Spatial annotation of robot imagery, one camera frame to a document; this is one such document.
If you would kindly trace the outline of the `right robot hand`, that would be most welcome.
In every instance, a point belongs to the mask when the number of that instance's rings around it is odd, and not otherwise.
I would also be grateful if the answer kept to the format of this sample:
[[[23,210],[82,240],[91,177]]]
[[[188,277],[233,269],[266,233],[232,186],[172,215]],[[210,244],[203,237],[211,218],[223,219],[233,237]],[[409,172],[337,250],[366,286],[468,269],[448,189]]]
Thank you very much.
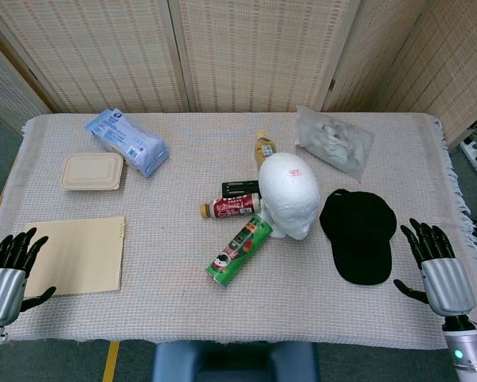
[[[476,301],[470,281],[446,233],[439,227],[409,220],[411,226],[401,226],[424,286],[414,290],[400,279],[393,281],[405,296],[428,304],[431,310],[444,318],[469,314]]]

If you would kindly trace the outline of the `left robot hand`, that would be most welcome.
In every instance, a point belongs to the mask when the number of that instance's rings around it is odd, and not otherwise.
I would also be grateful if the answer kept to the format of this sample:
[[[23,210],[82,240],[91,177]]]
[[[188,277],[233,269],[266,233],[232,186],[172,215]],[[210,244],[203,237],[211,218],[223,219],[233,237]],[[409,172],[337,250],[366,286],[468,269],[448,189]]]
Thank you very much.
[[[19,314],[48,301],[56,291],[48,287],[43,294],[25,299],[25,287],[33,265],[48,237],[32,241],[37,229],[8,235],[0,243],[0,327],[13,323]]]

